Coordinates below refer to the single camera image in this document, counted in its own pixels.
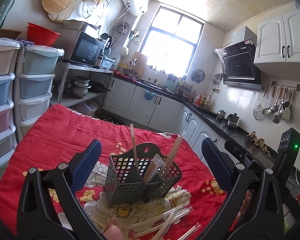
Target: wicker basket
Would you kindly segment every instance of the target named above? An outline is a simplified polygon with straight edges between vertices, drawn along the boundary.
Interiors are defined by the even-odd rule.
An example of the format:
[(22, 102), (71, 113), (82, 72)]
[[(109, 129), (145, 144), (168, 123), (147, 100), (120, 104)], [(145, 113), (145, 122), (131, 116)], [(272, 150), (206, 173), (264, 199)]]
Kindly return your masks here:
[(136, 151), (139, 172), (134, 164), (133, 149), (121, 155), (112, 155), (110, 158), (104, 186), (110, 206), (163, 198), (182, 177), (180, 168), (173, 163), (165, 179), (156, 174), (150, 182), (144, 183), (142, 178), (152, 158), (159, 154), (165, 161), (167, 157), (162, 155), (159, 147), (153, 143), (139, 144)]
[(15, 40), (21, 34), (20, 31), (0, 29), (0, 38), (9, 38)]

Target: metal shelf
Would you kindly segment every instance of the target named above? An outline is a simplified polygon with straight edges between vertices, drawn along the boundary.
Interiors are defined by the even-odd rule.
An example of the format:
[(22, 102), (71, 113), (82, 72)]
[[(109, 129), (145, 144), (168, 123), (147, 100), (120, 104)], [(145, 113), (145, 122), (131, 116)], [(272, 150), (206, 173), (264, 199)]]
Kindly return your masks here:
[[(70, 106), (74, 106), (78, 103), (82, 103), (84, 101), (87, 101), (89, 99), (96, 98), (96, 97), (101, 96), (101, 95), (105, 95), (105, 92), (90, 92), (90, 91), (88, 91), (88, 93), (85, 95), (84, 98), (74, 98), (73, 96), (71, 96), (71, 94), (69, 92), (65, 92), (62, 96), (60, 104), (65, 106), (65, 107), (70, 107)], [(52, 105), (55, 105), (57, 103), (58, 103), (58, 95), (55, 94), (50, 99), (50, 105), (52, 106)]]
[(107, 74), (112, 74), (113, 71), (106, 69), (104, 70), (103, 68), (92, 68), (92, 67), (83, 67), (83, 66), (77, 66), (77, 65), (69, 65), (68, 69), (77, 69), (77, 70), (85, 70), (85, 71), (92, 71), (92, 72), (101, 72), (104, 73), (106, 72)]

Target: red cloth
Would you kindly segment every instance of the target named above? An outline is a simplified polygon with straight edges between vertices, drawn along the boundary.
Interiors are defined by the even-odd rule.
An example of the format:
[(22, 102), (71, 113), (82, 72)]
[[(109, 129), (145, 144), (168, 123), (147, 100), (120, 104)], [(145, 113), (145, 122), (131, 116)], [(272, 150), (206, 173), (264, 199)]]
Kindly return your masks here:
[[(176, 139), (176, 135), (165, 138), (142, 129), (135, 129), (135, 137), (137, 144), (155, 143), (164, 155), (169, 153)], [(70, 161), (75, 153), (82, 152), (95, 138), (102, 144), (99, 161), (103, 164), (108, 164), (110, 153), (118, 153), (117, 142), (121, 142), (121, 147), (126, 150), (132, 148), (129, 127), (81, 116), (61, 105), (52, 106), (37, 120), (18, 144), (0, 181), (0, 217), (13, 233), (16, 234), (17, 207), (25, 179), (22, 173), (33, 166), (43, 170), (54, 169), (59, 163)], [(178, 185), (191, 193), (190, 205), (194, 210), (170, 228), (164, 239), (171, 240), (181, 237), (197, 222), (206, 227), (226, 197), (226, 193), (218, 195), (214, 191), (211, 185), (213, 175), (185, 140), (175, 161), (183, 174)], [(76, 193), (76, 197), (80, 199), (86, 190), (91, 188), (84, 187)], [(53, 204), (59, 212), (60, 203), (53, 201)], [(148, 240), (154, 234), (141, 239)]]

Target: blue gripper pad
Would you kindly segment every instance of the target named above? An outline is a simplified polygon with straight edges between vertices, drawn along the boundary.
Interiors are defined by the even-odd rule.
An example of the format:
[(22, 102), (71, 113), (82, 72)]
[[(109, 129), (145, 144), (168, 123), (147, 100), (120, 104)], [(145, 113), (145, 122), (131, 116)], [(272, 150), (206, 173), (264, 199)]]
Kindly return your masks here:
[(202, 141), (201, 151), (219, 187), (226, 192), (231, 192), (234, 186), (232, 179), (234, 162), (226, 153), (220, 152), (210, 138)]
[(91, 171), (101, 156), (101, 151), (101, 143), (95, 139), (84, 152), (77, 153), (69, 162), (71, 173), (69, 186), (72, 193), (83, 188)]

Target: window frame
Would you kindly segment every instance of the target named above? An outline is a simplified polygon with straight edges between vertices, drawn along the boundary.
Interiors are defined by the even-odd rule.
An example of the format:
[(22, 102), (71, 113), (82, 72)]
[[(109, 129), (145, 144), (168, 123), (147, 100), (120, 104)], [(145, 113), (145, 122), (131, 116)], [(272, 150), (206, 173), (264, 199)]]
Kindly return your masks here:
[[(181, 22), (181, 19), (182, 19), (183, 17), (186, 17), (186, 18), (188, 18), (188, 19), (190, 19), (190, 20), (193, 20), (193, 21), (195, 21), (195, 22), (197, 22), (197, 23), (200, 23), (202, 26), (201, 26), (201, 29), (200, 29), (200, 34), (199, 34), (199, 38), (198, 38), (197, 43), (192, 43), (191, 41), (188, 41), (188, 40), (186, 40), (186, 39), (184, 39), (184, 38), (181, 38), (180, 36), (176, 35), (175, 32), (174, 32), (174, 33), (170, 33), (170, 32), (167, 32), (167, 31), (158, 29), (158, 28), (156, 28), (156, 27), (153, 27), (152, 24), (153, 24), (153, 22), (154, 22), (154, 19), (157, 17), (157, 15), (158, 15), (158, 13), (159, 13), (159, 11), (160, 11), (161, 9), (165, 9), (165, 10), (168, 10), (168, 11), (171, 11), (171, 12), (174, 12), (174, 13), (180, 15), (179, 22), (178, 22), (178, 25), (177, 25), (177, 28), (176, 28), (175, 32), (177, 31), (178, 26), (179, 26), (179, 24), (180, 24), (180, 22)], [(195, 51), (197, 50), (197, 47), (198, 47), (198, 44), (199, 44), (199, 41), (200, 41), (200, 37), (201, 37), (201, 35), (202, 35), (202, 31), (203, 31), (204, 24), (205, 24), (205, 23), (200, 22), (200, 21), (198, 21), (198, 20), (196, 20), (196, 19), (193, 19), (193, 18), (191, 18), (190, 16), (188, 16), (188, 15), (186, 15), (186, 14), (184, 14), (184, 13), (175, 11), (175, 10), (173, 10), (173, 9), (170, 9), (170, 8), (167, 8), (167, 7), (164, 7), (164, 6), (160, 6), (159, 9), (157, 10), (157, 13), (155, 14), (155, 17), (153, 18), (153, 20), (152, 20), (152, 22), (151, 22), (151, 25), (150, 25), (150, 27), (149, 27), (149, 29), (148, 29), (148, 31), (147, 31), (145, 37), (144, 37), (144, 40), (143, 40), (142, 45), (141, 45), (141, 47), (140, 47), (140, 49), (139, 49), (139, 52), (142, 53), (142, 50), (143, 50), (143, 48), (144, 48), (144, 46), (145, 46), (145, 44), (146, 44), (146, 42), (147, 42), (147, 40), (148, 40), (148, 37), (149, 37), (151, 31), (156, 31), (156, 32), (159, 32), (159, 33), (162, 33), (162, 34), (166, 34), (166, 35), (169, 35), (169, 36), (172, 37), (172, 38), (176, 38), (176, 39), (179, 39), (179, 40), (181, 40), (181, 41), (184, 41), (185, 43), (188, 43), (188, 44), (190, 44), (190, 45), (193, 46), (192, 54), (191, 54), (191, 57), (190, 57), (190, 59), (189, 59), (188, 65), (187, 65), (186, 70), (185, 70), (185, 73), (187, 74), (187, 73), (189, 72), (190, 65), (191, 65), (191, 63), (192, 63), (192, 60), (193, 60)]]

